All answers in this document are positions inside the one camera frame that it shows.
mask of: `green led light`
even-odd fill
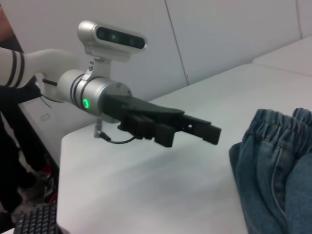
[[[82,100],[82,103],[83,103],[84,108],[89,109],[90,104],[89,104],[88,99],[84,99],[84,100]]]

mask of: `denim jeans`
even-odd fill
[[[249,234],[312,233],[312,115],[258,110],[230,161]]]

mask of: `elastic waistband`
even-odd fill
[[[246,134],[255,135],[300,156],[311,151],[311,122],[311,112],[302,108],[296,109],[293,117],[259,109]]]

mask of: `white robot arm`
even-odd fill
[[[79,70],[79,59],[63,50],[42,50],[30,54],[0,48],[0,86],[21,88],[42,73],[41,94],[52,101],[67,101],[99,118],[94,137],[114,142],[101,131],[102,120],[121,122],[119,129],[132,139],[152,139],[171,147],[175,132],[183,131],[217,144],[221,129],[183,111],[165,108],[132,96],[123,83],[110,79],[111,61],[127,61],[131,54],[147,47],[146,38],[96,21],[83,21],[78,37],[85,52],[94,57],[86,72]]]

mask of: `keyboard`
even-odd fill
[[[45,204],[23,214],[16,223],[14,234],[59,234],[56,217],[57,203]]]

